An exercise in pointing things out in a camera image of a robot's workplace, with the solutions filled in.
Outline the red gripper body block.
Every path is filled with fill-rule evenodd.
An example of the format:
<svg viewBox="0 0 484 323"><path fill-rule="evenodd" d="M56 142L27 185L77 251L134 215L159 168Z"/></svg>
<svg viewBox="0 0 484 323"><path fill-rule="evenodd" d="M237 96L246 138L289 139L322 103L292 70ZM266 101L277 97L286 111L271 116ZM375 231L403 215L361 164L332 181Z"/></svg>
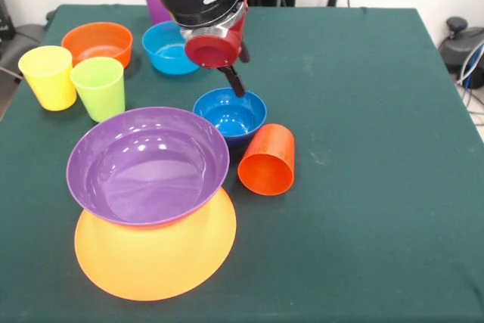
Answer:
<svg viewBox="0 0 484 323"><path fill-rule="evenodd" d="M207 69L232 66L240 60L240 43L244 40L247 11L247 0L238 0L217 23L196 29L184 28L188 58Z"/></svg>

